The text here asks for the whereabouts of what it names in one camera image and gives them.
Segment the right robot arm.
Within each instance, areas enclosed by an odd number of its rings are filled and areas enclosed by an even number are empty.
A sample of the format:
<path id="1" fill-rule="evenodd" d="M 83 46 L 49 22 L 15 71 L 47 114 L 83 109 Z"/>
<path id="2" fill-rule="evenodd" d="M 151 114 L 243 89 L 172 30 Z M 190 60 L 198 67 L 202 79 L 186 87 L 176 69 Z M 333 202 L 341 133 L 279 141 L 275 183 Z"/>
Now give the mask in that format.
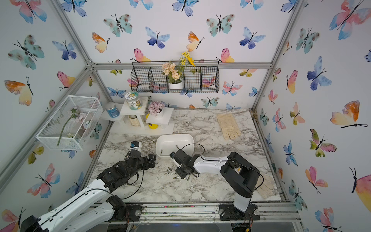
<path id="1" fill-rule="evenodd" d="M 235 209 L 246 212 L 253 192 L 256 189 L 260 171 L 236 152 L 220 158 L 208 158 L 202 155 L 190 156 L 179 149 L 172 152 L 169 157 L 176 164 L 176 173 L 181 177 L 201 174 L 221 175 L 235 191 L 233 206 Z"/>

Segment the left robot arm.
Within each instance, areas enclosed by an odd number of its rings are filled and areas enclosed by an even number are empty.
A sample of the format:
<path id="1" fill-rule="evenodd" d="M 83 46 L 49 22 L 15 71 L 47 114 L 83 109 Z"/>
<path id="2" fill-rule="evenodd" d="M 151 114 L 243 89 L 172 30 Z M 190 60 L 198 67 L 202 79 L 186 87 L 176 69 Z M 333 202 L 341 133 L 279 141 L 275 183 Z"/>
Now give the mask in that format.
<path id="1" fill-rule="evenodd" d="M 133 176 L 154 168 L 156 155 L 142 156 L 131 150 L 123 161 L 103 170 L 91 184 L 54 210 L 40 216 L 30 216 L 22 223 L 22 232 L 86 232 L 98 224 L 118 218 L 131 223 L 138 221 L 136 211 L 127 207 L 113 192 L 127 185 Z"/>

